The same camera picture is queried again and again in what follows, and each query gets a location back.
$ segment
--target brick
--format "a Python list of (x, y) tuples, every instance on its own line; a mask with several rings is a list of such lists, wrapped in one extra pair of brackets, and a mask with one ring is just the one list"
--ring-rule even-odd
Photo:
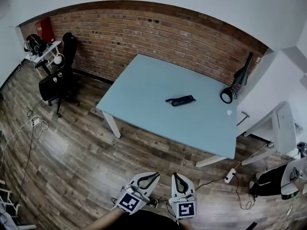
[[(56, 39), (70, 31), (79, 40), (73, 67), (113, 81), (143, 54), (231, 84), (249, 51), (255, 53), (252, 72), (267, 50), (218, 19), (165, 4), (104, 1), (60, 9), (50, 18)], [(35, 22), (21, 26), (24, 37), (36, 33)]]

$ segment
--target extension cord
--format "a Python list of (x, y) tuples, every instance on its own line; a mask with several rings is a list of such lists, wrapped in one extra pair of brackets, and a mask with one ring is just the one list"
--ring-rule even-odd
[(31, 121), (30, 125), (31, 125), (32, 128), (34, 128), (34, 127), (38, 126), (39, 123), (40, 123), (40, 120), (39, 120), (39, 118), (37, 118), (36, 120)]
[(228, 172), (227, 176), (225, 177), (224, 181), (225, 181), (226, 183), (229, 183), (229, 182), (231, 181), (231, 179), (234, 177), (235, 173), (236, 173), (236, 171), (235, 171), (234, 169), (231, 169), (231, 170)]

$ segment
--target table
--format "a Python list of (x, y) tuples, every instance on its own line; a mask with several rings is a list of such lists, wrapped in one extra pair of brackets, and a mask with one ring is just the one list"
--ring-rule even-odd
[[(25, 56), (25, 59), (30, 60), (30, 61), (32, 61), (32, 62), (34, 62), (34, 63), (38, 63), (38, 62), (40, 62), (41, 60), (44, 60), (45, 57), (47, 56), (47, 54), (49, 54), (49, 53), (51, 53), (52, 56), (55, 57), (55, 54), (52, 52), (52, 50), (55, 48), (56, 51), (59, 53), (58, 45), (59, 45), (60, 43), (61, 43), (61, 41), (54, 41), (54, 42), (52, 43), (52, 45), (50, 45), (50, 46), (44, 51), (44, 53), (42, 54), (42, 56), (38, 56), (38, 55), (31, 56), (30, 53), (28, 53), (28, 54)], [(51, 64), (53, 63), (53, 61), (54, 61), (54, 59), (48, 63), (47, 67), (50, 66), (50, 67), (52, 68)], [(40, 74), (39, 70), (36, 69), (36, 71), (38, 72), (40, 78), (43, 79), (43, 77), (42, 77), (42, 75)]]
[[(137, 55), (97, 108), (103, 112), (117, 138), (120, 132), (113, 117), (215, 154), (196, 164), (201, 167), (235, 156), (236, 100), (225, 104), (220, 99), (225, 87), (192, 70)], [(165, 102), (186, 95), (193, 95), (196, 101), (178, 107)]]

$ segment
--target office chair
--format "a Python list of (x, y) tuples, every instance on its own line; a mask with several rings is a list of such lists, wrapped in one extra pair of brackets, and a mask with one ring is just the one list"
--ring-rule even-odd
[(48, 105), (52, 105), (52, 101), (58, 100), (57, 115), (61, 118), (59, 113), (59, 108), (61, 106), (63, 98), (69, 102), (76, 103), (77, 106), (80, 103), (72, 98), (72, 93), (76, 89), (76, 80), (72, 72), (72, 62), (77, 50), (77, 38), (71, 33), (66, 33), (63, 36), (63, 52), (62, 52), (62, 62), (58, 65), (59, 69), (54, 73), (46, 73), (47, 77), (39, 82), (39, 91), (42, 95), (44, 101), (48, 101)]

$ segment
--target floor plank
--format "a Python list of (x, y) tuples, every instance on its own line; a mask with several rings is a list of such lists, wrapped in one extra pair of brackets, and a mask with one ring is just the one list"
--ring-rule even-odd
[[(55, 114), (56, 103), (42, 102), (35, 109), (48, 123), (48, 130), (34, 139), (20, 204), (25, 222), (45, 230), (76, 230), (107, 213), (113, 206), (121, 187), (136, 173), (158, 171), (161, 179), (152, 196), (170, 197), (173, 172), (186, 175), (195, 186), (225, 176), (241, 160), (263, 146), (263, 142), (238, 137), (234, 160), (224, 160), (210, 166), (196, 168), (195, 163), (211, 154), (178, 144), (142, 129), (116, 120), (122, 134), (114, 137), (103, 115), (95, 107), (106, 93), (109, 84), (78, 75), (81, 84), (77, 99), (80, 106), (63, 102), (62, 118)], [(26, 113), (40, 101), (39, 76), (33, 66), (17, 72), (2, 91), (0, 102), (0, 145), (27, 121)], [(26, 164), (31, 128), (25, 126), (10, 142), (5, 151), (1, 170), (3, 179), (19, 193)], [(286, 160), (272, 155), (248, 166), (239, 166), (238, 192), (242, 204), (252, 199), (248, 181), (255, 172), (285, 164)], [(280, 196), (259, 197), (251, 210), (239, 207), (236, 195), (237, 181), (223, 180), (204, 186), (197, 191), (198, 215), (192, 220), (195, 229), (246, 229), (253, 221), (255, 229), (272, 229), (290, 204), (294, 210), (289, 218), (278, 225), (285, 229), (294, 218), (307, 214), (305, 196), (282, 201)]]

